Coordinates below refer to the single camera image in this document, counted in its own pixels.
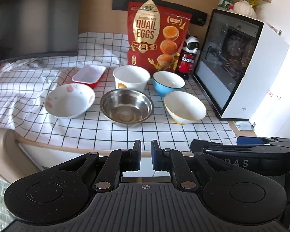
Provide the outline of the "stainless steel bowl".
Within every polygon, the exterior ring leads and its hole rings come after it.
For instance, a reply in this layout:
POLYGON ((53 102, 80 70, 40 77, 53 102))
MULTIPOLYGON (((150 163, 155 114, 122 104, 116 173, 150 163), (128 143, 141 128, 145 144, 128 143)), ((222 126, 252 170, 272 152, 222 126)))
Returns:
POLYGON ((132 127, 152 116, 154 103, 141 91, 115 89, 102 96, 100 108, 112 123, 122 127, 132 127))

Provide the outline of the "white yellow-rimmed bowl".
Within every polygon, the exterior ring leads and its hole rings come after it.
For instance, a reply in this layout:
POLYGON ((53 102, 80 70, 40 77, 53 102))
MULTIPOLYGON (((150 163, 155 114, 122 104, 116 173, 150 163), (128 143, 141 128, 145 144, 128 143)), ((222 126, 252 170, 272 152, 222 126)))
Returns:
POLYGON ((198 122, 206 116, 205 105, 194 95, 173 91, 164 97, 164 105, 177 124, 185 125, 198 122))

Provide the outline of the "blue ceramic bowl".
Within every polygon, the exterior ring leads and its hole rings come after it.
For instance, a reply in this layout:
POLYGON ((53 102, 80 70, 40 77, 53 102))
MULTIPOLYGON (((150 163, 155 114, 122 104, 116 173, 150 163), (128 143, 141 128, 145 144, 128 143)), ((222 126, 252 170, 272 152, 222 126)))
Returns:
POLYGON ((165 97, 168 93, 184 88, 185 81, 169 71, 158 71, 153 74, 153 86, 158 95, 165 97))

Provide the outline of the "white floral bowl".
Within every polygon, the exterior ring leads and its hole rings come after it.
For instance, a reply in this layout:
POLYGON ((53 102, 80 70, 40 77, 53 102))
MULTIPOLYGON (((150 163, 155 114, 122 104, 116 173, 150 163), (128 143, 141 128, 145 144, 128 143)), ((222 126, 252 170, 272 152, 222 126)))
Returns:
POLYGON ((74 118, 86 112, 95 100, 95 92, 84 84, 64 84, 46 97, 46 111, 57 118, 74 118))

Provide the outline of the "white paper cup bowl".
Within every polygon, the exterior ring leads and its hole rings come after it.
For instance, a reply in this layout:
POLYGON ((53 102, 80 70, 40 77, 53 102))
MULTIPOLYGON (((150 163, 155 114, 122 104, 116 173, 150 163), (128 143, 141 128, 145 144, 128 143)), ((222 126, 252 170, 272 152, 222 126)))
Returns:
POLYGON ((130 89, 143 92, 150 80, 150 73, 142 67, 125 65, 114 69, 116 89, 130 89))

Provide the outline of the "red white rectangular tray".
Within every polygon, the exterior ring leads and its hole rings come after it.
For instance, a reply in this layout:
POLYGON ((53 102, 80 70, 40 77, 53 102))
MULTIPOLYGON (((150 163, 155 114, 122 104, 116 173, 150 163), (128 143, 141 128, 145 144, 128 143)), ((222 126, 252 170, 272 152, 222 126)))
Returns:
POLYGON ((74 83, 85 84, 94 89, 106 71, 104 66, 85 65, 73 77, 74 83))

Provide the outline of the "white black checkered tablecloth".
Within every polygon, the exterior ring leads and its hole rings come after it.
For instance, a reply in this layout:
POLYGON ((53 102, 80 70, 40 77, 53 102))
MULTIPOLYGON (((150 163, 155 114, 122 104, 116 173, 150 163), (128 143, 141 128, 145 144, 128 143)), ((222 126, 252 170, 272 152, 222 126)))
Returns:
POLYGON ((154 103, 154 113, 135 127, 120 127, 109 121, 99 107, 102 96, 115 88, 113 70, 126 64, 128 37, 124 34, 83 33, 78 38, 78 56, 19 60, 0 65, 0 128, 15 130, 25 139, 78 149, 113 150, 130 147, 135 140, 150 150, 152 140, 163 148, 189 151, 192 140, 235 144, 236 135, 226 121, 216 118, 205 92, 193 80, 184 91, 199 98, 207 113, 194 124, 179 125, 164 107, 151 82, 144 92, 154 103), (95 87, 93 105, 78 117, 49 115, 44 100, 56 87, 71 83, 87 64, 106 71, 95 87))

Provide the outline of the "white computer case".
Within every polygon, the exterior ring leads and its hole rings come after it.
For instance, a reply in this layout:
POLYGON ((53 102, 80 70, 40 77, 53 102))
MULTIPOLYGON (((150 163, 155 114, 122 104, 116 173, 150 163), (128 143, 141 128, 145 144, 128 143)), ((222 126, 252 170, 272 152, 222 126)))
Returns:
POLYGON ((288 49, 268 24, 214 9, 193 78, 219 118, 248 120, 275 81, 288 49))

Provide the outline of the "red quail eggs bag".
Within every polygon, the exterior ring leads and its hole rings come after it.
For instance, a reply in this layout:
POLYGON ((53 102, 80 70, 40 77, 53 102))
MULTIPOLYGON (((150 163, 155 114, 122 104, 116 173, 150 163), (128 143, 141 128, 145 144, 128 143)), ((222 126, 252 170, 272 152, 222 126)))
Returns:
POLYGON ((128 64, 175 72, 192 15, 152 0, 128 4, 128 64))

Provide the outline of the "white pumpkin decoration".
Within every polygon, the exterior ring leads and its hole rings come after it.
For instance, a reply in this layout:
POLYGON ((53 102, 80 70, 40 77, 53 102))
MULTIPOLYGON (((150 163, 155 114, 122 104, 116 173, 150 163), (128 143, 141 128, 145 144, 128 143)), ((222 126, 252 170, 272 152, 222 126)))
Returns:
POLYGON ((251 18, 257 18, 256 12, 247 1, 238 1, 234 4, 233 11, 251 18))

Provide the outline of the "black monitor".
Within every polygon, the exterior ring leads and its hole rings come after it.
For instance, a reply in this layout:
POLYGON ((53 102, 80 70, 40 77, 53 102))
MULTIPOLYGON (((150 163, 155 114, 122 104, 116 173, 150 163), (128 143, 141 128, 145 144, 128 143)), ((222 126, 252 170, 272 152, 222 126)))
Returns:
POLYGON ((81 0, 0 0, 0 63, 78 54, 81 0))

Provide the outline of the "green white jar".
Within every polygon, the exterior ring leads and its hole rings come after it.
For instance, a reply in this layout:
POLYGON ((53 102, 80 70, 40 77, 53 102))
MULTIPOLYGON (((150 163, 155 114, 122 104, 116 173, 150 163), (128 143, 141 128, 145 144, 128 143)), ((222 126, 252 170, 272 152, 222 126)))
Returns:
POLYGON ((217 8, 225 11, 230 11, 234 7, 233 0, 220 0, 217 8))

